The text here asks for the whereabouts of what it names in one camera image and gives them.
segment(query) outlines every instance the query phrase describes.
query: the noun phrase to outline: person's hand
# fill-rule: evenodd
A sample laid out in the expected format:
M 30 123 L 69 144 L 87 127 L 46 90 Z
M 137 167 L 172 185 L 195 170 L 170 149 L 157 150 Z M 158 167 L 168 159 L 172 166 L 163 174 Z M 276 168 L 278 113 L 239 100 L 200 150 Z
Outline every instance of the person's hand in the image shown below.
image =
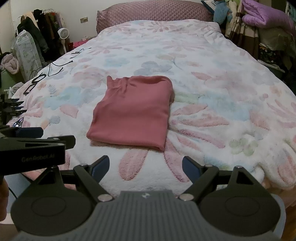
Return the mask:
M 6 218 L 6 208 L 8 205 L 8 196 L 9 190 L 8 185 L 5 179 L 3 179 L 2 184 L 0 185 L 0 222 Z

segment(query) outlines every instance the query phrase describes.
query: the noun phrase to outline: stuffed toy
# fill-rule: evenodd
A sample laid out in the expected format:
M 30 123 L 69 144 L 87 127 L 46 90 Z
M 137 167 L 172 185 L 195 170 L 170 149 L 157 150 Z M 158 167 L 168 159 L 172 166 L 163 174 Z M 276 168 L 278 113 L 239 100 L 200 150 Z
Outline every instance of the stuffed toy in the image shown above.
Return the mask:
M 229 7 L 227 7 L 227 3 L 225 2 L 225 0 L 216 1 L 215 3 L 217 7 L 214 13 L 214 22 L 221 25 L 224 22 L 225 18 L 227 18 L 227 21 L 230 22 L 233 18 L 232 11 Z

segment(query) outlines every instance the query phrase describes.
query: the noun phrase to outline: pink cloth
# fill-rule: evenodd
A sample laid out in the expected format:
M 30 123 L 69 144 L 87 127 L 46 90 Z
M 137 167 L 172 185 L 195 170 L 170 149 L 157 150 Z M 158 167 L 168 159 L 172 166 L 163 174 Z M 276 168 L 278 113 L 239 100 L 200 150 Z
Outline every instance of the pink cloth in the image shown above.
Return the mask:
M 79 47 L 80 45 L 85 44 L 85 43 L 88 42 L 88 41 L 89 41 L 89 39 L 84 40 L 84 41 L 74 42 L 74 43 L 73 43 L 73 48 L 77 48 L 77 47 Z
M 164 150 L 173 85 L 164 76 L 107 77 L 107 91 L 94 109 L 88 139 Z
M 284 12 L 265 6 L 253 0 L 242 0 L 247 12 L 242 20 L 245 24 L 259 28 L 281 27 L 296 37 L 296 30 L 292 19 Z

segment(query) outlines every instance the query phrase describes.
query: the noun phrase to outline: metal screw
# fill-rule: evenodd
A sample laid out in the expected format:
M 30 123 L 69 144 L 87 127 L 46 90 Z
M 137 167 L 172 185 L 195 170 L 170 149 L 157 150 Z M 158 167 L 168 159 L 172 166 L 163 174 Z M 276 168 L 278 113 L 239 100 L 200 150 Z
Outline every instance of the metal screw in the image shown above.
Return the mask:
M 182 201 L 191 201 L 194 199 L 194 196 L 189 193 L 183 193 L 179 196 L 179 199 L 181 199 Z
M 98 200 L 100 200 L 101 202 L 109 202 L 113 199 L 113 197 L 109 194 L 101 194 L 100 196 L 98 196 Z

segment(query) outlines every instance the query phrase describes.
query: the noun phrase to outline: plastic bag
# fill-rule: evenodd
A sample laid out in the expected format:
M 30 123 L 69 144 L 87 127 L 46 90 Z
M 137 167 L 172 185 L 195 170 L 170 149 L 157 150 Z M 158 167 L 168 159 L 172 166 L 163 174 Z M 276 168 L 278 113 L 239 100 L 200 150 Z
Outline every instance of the plastic bag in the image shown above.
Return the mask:
M 4 91 L 6 91 L 8 93 L 8 99 L 12 98 L 14 96 L 15 92 L 19 88 L 21 88 L 23 85 L 24 85 L 24 83 L 19 82 L 19 83 L 15 84 L 14 86 L 9 87 L 9 90 L 4 90 Z

